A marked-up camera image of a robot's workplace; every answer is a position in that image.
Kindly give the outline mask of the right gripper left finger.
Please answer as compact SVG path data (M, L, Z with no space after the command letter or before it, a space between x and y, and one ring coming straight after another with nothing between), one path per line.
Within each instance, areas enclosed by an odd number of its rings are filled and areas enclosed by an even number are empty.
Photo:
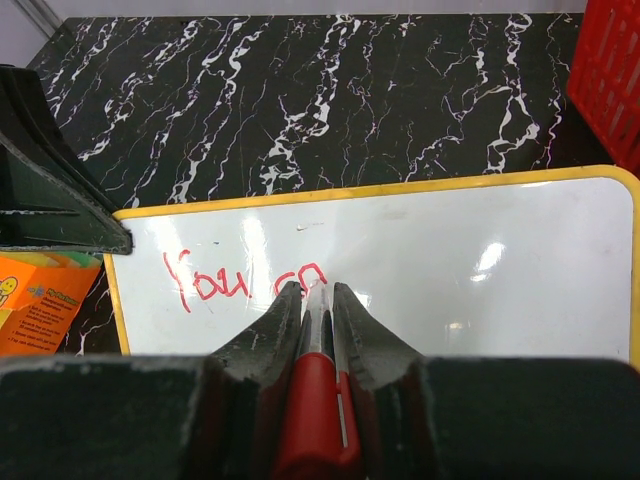
M204 359L182 479L266 479L278 446L301 331L301 285Z

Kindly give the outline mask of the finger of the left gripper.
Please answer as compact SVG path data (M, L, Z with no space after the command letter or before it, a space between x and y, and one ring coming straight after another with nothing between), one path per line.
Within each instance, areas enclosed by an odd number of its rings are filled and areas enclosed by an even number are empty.
M127 255L118 209L66 143L33 70L1 67L1 248Z

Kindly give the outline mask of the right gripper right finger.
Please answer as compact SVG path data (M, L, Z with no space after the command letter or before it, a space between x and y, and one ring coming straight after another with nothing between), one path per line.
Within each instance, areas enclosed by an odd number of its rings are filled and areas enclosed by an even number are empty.
M333 318L368 477L437 478L425 357L375 319L345 283L334 285Z

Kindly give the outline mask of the red capped marker pen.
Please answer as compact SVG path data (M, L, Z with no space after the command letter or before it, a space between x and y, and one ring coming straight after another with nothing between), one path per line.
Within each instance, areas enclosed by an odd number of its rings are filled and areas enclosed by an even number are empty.
M350 379L336 366L330 299L320 280L306 292L271 477L365 477Z

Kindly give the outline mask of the yellow framed whiteboard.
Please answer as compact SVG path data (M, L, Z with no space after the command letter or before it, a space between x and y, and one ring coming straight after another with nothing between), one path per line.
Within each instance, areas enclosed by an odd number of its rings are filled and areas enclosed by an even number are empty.
M291 281L426 355L639 361L639 182L596 165L122 210L121 348L203 354Z

